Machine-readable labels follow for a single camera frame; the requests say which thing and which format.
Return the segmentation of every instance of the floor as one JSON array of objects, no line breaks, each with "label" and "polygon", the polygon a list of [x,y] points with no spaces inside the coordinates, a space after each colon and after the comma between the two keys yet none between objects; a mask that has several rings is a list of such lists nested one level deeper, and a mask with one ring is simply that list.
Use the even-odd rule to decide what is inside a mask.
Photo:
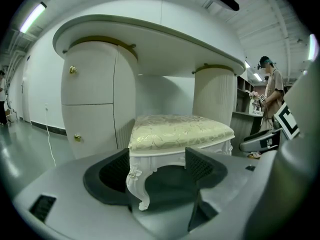
[{"label": "floor", "polygon": [[[66,136],[50,133],[50,143],[57,166],[75,159]],[[11,199],[54,167],[46,130],[22,120],[0,126],[0,176]]]},{"label": "floor", "polygon": [[[66,136],[50,133],[56,165],[74,160]],[[13,199],[24,187],[55,167],[47,131],[19,120],[0,126],[0,176]],[[132,215],[160,240],[173,240],[188,234],[188,225],[197,196],[197,187],[181,166],[165,166],[145,183],[152,203],[140,211],[139,200],[131,197]],[[193,222],[207,221],[197,217]]]}]

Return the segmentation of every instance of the gold knob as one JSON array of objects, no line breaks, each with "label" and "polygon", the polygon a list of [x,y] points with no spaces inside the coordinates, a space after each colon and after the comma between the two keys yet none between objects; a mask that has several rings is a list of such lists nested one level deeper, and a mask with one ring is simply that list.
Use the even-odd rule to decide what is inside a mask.
[{"label": "gold knob", "polygon": [[80,141],[81,141],[81,135],[75,134],[73,137],[74,137],[74,140],[75,140],[76,142],[80,142]]},{"label": "gold knob", "polygon": [[71,67],[69,68],[69,73],[70,73],[70,74],[77,73],[76,67],[75,67],[75,66],[71,66]]}]

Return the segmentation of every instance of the power cord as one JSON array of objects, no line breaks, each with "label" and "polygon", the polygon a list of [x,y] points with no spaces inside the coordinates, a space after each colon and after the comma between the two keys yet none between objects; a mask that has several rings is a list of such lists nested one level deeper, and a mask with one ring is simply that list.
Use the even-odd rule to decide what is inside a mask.
[{"label": "power cord", "polygon": [[51,153],[52,159],[53,159],[53,161],[54,161],[54,166],[57,166],[57,162],[56,162],[56,160],[55,160],[55,158],[54,158],[54,155],[52,154],[52,148],[51,148],[51,144],[50,144],[50,133],[49,133],[48,122],[47,122],[47,111],[48,111],[48,109],[45,108],[44,117],[45,117],[46,131],[48,132],[48,143],[49,143],[49,147],[50,147],[50,153]]}]

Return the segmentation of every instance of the black mesh pad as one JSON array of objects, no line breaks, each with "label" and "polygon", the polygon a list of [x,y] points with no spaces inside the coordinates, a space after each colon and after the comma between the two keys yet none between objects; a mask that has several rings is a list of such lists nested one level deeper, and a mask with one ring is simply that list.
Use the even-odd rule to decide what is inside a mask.
[{"label": "black mesh pad", "polygon": [[126,178],[130,170],[129,149],[92,165],[83,176],[86,190],[94,198],[108,205],[128,205]]},{"label": "black mesh pad", "polygon": [[227,176],[228,170],[222,163],[189,147],[185,149],[185,168],[198,188],[197,199],[188,225],[188,230],[191,231],[199,226],[195,222],[199,221],[200,216],[204,223],[218,214],[210,204],[202,201],[200,189],[214,188]]}]

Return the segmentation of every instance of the t-shirt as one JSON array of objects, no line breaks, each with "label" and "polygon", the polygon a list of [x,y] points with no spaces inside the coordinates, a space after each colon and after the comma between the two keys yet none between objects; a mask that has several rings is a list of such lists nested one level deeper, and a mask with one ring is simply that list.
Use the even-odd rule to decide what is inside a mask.
[{"label": "t-shirt", "polygon": [[3,90],[0,91],[0,102],[4,102],[6,100],[6,92],[5,92],[5,87],[6,87],[6,79],[2,78],[2,80],[0,80],[0,88],[2,88]]},{"label": "t-shirt", "polygon": [[276,90],[282,91],[281,96],[274,100],[264,109],[264,117],[272,118],[272,116],[278,112],[282,106],[283,96],[284,96],[284,81],[279,70],[275,69],[268,80],[268,90],[267,97],[270,97]]}]

